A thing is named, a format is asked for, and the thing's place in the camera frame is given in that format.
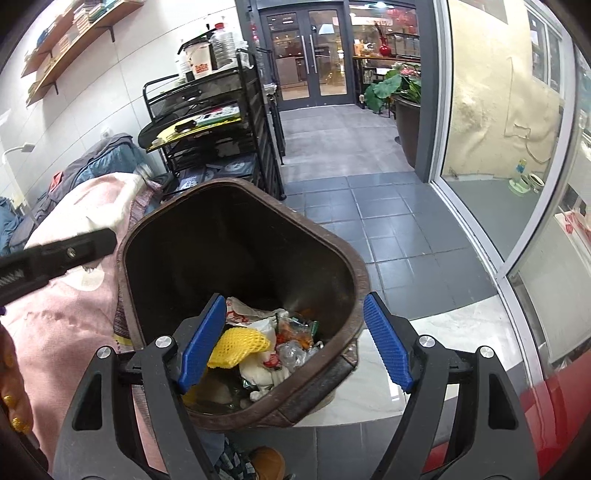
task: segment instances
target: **white bucket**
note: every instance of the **white bucket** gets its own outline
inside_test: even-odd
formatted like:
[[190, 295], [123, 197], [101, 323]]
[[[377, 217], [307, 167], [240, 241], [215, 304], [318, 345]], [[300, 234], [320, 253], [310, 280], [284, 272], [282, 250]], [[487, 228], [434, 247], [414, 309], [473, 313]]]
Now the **white bucket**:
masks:
[[185, 48], [187, 60], [195, 78], [205, 77], [212, 73], [212, 58], [209, 54], [209, 43], [198, 43]]

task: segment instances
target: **red vase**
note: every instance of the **red vase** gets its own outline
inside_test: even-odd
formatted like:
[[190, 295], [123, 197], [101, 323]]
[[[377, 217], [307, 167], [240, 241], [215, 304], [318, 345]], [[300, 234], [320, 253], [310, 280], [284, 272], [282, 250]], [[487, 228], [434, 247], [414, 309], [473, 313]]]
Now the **red vase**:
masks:
[[380, 38], [382, 44], [379, 47], [379, 54], [382, 57], [391, 57], [392, 49], [388, 46], [388, 39], [385, 37]]

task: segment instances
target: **finger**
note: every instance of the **finger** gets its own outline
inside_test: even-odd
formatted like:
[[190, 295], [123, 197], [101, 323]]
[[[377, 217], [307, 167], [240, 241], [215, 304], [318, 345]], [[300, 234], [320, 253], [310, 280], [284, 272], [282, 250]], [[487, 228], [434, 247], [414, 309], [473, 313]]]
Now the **finger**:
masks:
[[29, 433], [33, 428], [33, 411], [18, 371], [13, 369], [4, 371], [1, 377], [0, 395], [2, 402], [8, 407], [12, 428], [17, 432]]

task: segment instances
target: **trash can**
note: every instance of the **trash can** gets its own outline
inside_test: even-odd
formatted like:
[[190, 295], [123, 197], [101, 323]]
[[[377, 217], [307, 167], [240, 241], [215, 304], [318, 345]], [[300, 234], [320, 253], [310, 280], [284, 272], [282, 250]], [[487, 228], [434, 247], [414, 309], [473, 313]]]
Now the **trash can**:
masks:
[[347, 242], [251, 183], [214, 180], [171, 200], [129, 232], [118, 262], [135, 349], [174, 332], [213, 293], [319, 323], [324, 348], [265, 397], [245, 408], [230, 403], [216, 409], [211, 401], [188, 406], [198, 428], [292, 426], [357, 366], [369, 291], [363, 260]]

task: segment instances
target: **shoe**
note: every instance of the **shoe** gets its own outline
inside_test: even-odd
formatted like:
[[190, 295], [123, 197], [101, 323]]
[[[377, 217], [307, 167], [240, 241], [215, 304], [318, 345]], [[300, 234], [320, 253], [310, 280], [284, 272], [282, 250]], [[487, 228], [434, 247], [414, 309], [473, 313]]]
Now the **shoe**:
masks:
[[251, 452], [250, 458], [259, 480], [283, 480], [285, 477], [285, 460], [277, 450], [259, 447]]

